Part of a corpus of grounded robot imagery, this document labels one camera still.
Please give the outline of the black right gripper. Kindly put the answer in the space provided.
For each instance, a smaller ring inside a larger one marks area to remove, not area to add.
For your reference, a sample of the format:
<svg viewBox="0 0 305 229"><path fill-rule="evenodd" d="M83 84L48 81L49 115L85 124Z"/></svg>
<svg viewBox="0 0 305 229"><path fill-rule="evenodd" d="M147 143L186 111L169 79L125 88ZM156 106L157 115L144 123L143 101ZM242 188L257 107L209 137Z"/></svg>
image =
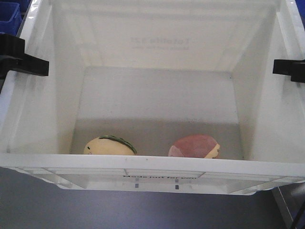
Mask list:
<svg viewBox="0 0 305 229"><path fill-rule="evenodd" d="M273 73L291 74L290 80L297 83L305 83L305 61L275 59Z"/></svg>

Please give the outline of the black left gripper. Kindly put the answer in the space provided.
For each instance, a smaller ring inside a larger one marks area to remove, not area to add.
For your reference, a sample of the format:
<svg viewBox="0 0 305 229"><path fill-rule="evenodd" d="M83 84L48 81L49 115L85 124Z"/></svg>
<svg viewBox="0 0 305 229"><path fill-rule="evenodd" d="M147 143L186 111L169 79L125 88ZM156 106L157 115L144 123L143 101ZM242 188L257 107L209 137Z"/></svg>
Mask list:
<svg viewBox="0 0 305 229"><path fill-rule="evenodd" d="M9 34L0 35L0 79L9 71L37 76L49 75L49 61L24 54L25 40Z"/></svg>

